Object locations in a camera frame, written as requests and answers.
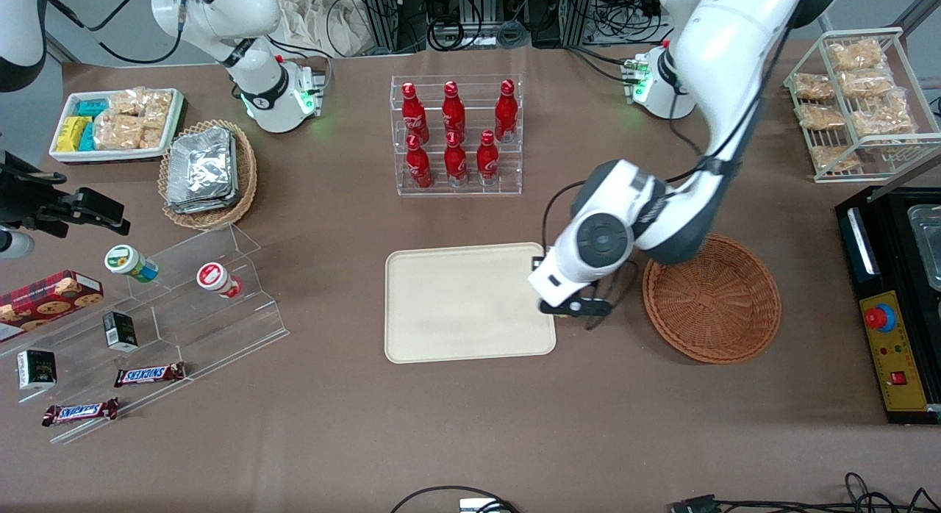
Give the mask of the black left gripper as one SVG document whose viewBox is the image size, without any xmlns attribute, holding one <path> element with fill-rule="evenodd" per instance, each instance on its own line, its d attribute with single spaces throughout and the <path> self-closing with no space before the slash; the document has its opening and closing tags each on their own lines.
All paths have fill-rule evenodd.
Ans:
<svg viewBox="0 0 941 513">
<path fill-rule="evenodd" d="M 612 303 L 603 298 L 582 298 L 571 296 L 559 306 L 552 306 L 539 300 L 539 312 L 555 318 L 607 318 L 612 311 Z"/>
</svg>

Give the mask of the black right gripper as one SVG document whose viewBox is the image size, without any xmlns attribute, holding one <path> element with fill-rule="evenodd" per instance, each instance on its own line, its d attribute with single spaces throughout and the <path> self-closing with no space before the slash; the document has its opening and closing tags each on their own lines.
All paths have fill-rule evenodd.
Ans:
<svg viewBox="0 0 941 513">
<path fill-rule="evenodd" d="M 34 229 L 64 238 L 68 225 L 88 224 L 130 234 L 131 222 L 124 217 L 121 202 L 91 188 L 78 188 L 74 209 L 64 204 L 71 195 L 57 188 L 68 181 L 64 174 L 43 172 L 10 152 L 2 152 L 1 224 L 11 229 Z"/>
</svg>

